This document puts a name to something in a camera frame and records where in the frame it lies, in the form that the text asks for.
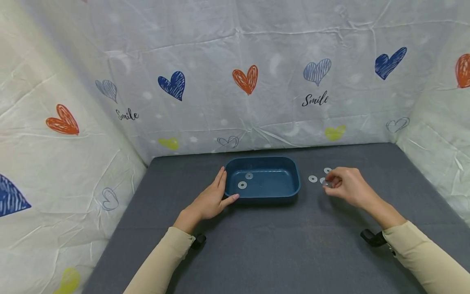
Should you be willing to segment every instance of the blue plastic tray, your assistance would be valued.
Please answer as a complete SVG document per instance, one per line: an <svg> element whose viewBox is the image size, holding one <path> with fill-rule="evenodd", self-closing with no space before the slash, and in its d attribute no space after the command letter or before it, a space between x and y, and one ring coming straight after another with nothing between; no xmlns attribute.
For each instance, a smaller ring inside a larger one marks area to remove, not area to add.
<svg viewBox="0 0 470 294"><path fill-rule="evenodd" d="M240 194L237 203L292 202L300 190L297 166L284 156L236 158L225 169L225 195Z"/></svg>

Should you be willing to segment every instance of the beige sleeve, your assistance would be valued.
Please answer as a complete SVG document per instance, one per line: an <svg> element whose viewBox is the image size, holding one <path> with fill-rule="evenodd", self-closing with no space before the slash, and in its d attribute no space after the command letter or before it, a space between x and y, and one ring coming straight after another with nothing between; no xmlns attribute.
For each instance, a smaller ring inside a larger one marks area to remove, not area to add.
<svg viewBox="0 0 470 294"><path fill-rule="evenodd" d="M384 230L384 237L427 293L470 293L470 274L411 222Z"/></svg>
<svg viewBox="0 0 470 294"><path fill-rule="evenodd" d="M170 227L141 265L124 294L165 294L174 270L186 257L194 239Z"/></svg>

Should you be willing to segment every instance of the yellow heart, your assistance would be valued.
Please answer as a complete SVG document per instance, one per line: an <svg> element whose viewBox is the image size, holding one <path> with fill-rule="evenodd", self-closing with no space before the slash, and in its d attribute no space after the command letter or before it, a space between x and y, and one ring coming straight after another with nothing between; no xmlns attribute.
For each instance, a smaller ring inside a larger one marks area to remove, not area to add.
<svg viewBox="0 0 470 294"><path fill-rule="evenodd" d="M80 284L80 274L74 268L66 268L62 273L60 288L53 294L72 294Z"/></svg>
<svg viewBox="0 0 470 294"><path fill-rule="evenodd" d="M345 131L346 131L345 125L341 125L337 127L336 129L332 127L328 127L325 129L325 136L330 141L336 141L336 140L341 139Z"/></svg>
<svg viewBox="0 0 470 294"><path fill-rule="evenodd" d="M178 150L178 141L175 138L166 139L159 139L158 143L163 147L166 147L170 150Z"/></svg>

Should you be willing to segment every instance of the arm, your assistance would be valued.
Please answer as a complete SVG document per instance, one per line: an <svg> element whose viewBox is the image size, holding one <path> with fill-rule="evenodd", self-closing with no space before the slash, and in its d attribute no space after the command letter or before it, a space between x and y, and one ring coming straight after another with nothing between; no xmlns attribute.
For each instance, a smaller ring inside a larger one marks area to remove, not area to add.
<svg viewBox="0 0 470 294"><path fill-rule="evenodd" d="M139 268L124 294L164 294L174 270L185 258L194 237L194 228L203 219L218 215L234 203L239 195L222 200L227 172L220 169L214 182L194 202L181 211L160 243Z"/></svg>
<svg viewBox="0 0 470 294"><path fill-rule="evenodd" d="M364 209L380 224L384 238L400 263L413 273L428 293L470 293L470 274L383 201L358 169L338 167L327 175L326 180L332 182L332 188L325 187L328 195L343 198Z"/></svg>

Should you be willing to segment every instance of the gray table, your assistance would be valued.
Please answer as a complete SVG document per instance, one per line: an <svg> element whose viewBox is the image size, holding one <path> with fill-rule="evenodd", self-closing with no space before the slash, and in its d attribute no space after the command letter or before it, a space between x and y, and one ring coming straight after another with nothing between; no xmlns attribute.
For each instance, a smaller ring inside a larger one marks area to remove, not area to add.
<svg viewBox="0 0 470 294"><path fill-rule="evenodd" d="M300 171L293 205L230 207L198 228L207 236L176 270L168 293L424 293L386 246L359 233L379 231L362 211L328 198L310 175L357 167L386 201L470 270L470 229L395 145L367 144L156 158L119 222L83 293L122 293L180 210L242 156L284 155Z"/></svg>

